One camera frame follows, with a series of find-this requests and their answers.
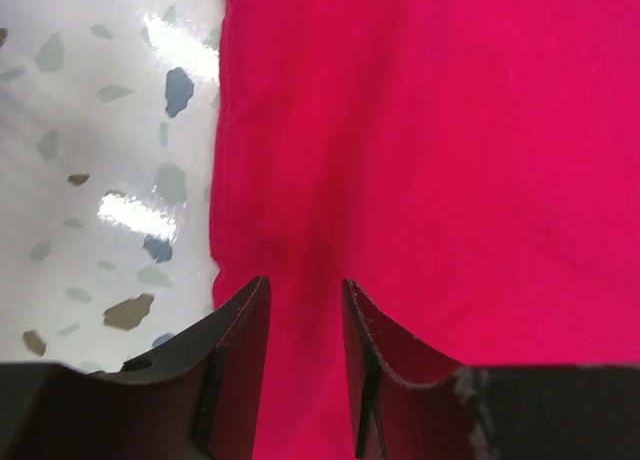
black plastic part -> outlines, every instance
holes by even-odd
[[[256,278],[118,373],[0,365],[0,459],[250,460],[269,311]]]
[[[635,366],[465,366],[343,293],[356,458],[640,459]]]

terrazzo floor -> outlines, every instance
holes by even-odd
[[[0,0],[0,361],[118,370],[211,311],[223,0]]]

white speckled surface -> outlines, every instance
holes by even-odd
[[[117,370],[210,311],[223,9],[0,0],[0,361]],[[170,118],[165,82],[176,67],[194,93]],[[77,174],[89,178],[74,186]],[[104,324],[106,309],[142,294],[154,300],[138,326]],[[41,357],[28,331],[46,343]]]

black object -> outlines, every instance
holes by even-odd
[[[468,367],[343,288],[356,458],[638,460],[640,371]]]
[[[270,303],[255,278],[119,373],[0,365],[0,459],[250,460]]]

pink fabric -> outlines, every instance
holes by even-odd
[[[640,0],[227,0],[214,293],[255,458],[350,459],[339,281],[470,363],[640,359]]]

